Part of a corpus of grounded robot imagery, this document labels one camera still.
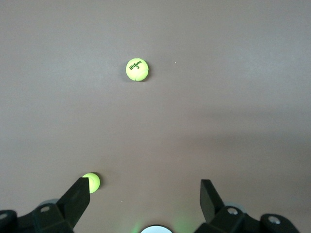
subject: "screw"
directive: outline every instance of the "screw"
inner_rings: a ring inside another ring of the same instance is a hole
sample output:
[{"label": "screw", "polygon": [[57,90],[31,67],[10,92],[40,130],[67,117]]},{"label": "screw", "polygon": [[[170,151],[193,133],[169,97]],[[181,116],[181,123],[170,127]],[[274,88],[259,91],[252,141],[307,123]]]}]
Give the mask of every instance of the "screw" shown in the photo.
[{"label": "screw", "polygon": [[44,207],[40,210],[40,212],[43,213],[43,212],[47,212],[47,211],[49,211],[49,210],[50,210],[50,207],[49,207],[49,206],[44,206]]},{"label": "screw", "polygon": [[234,209],[232,207],[228,208],[228,212],[231,215],[237,215],[239,213],[236,209]]},{"label": "screw", "polygon": [[271,222],[271,223],[274,223],[274,224],[281,224],[281,221],[280,221],[280,219],[278,219],[277,217],[275,217],[275,216],[269,216],[268,217],[268,219],[269,219],[269,221]]},{"label": "screw", "polygon": [[8,214],[4,213],[4,214],[0,215],[0,220],[5,219],[6,217],[8,217]]}]

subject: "tennis ball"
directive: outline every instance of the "tennis ball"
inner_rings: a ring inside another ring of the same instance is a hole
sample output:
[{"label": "tennis ball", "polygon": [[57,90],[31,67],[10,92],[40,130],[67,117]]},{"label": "tennis ball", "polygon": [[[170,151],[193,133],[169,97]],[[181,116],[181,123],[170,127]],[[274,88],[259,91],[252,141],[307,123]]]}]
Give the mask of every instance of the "tennis ball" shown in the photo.
[{"label": "tennis ball", "polygon": [[98,175],[94,173],[88,173],[83,176],[83,178],[88,178],[88,184],[89,184],[89,193],[94,193],[99,188],[99,185],[101,184],[101,181],[98,177]]},{"label": "tennis ball", "polygon": [[127,63],[125,71],[131,80],[142,81],[147,77],[149,68],[144,60],[134,58]]}]

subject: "white light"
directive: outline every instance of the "white light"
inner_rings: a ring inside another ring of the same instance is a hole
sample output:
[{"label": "white light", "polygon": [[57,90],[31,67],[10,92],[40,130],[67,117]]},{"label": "white light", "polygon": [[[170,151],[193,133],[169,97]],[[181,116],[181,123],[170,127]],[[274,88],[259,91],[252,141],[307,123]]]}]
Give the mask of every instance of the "white light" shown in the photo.
[{"label": "white light", "polygon": [[141,233],[172,233],[172,232],[166,227],[150,226],[145,228]]}]

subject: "wilson logo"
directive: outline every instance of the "wilson logo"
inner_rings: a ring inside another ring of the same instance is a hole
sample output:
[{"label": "wilson logo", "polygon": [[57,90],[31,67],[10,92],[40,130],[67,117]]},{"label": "wilson logo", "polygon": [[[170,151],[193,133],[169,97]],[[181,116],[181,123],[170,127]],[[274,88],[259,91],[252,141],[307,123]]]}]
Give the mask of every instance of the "wilson logo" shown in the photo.
[{"label": "wilson logo", "polygon": [[141,61],[139,61],[139,62],[137,62],[137,63],[132,64],[132,65],[130,66],[130,70],[134,69],[134,67],[137,67],[137,69],[139,69],[138,64],[140,64],[140,63],[141,63]]}]

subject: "gray surface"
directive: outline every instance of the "gray surface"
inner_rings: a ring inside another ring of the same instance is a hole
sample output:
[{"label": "gray surface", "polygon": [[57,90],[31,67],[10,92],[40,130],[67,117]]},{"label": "gray surface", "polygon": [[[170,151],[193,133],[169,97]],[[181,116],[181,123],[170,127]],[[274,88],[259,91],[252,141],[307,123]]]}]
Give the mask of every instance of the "gray surface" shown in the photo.
[{"label": "gray surface", "polygon": [[[0,2],[0,209],[87,172],[77,233],[203,222],[201,179],[311,232],[311,2]],[[150,77],[125,65],[140,57]]]}]

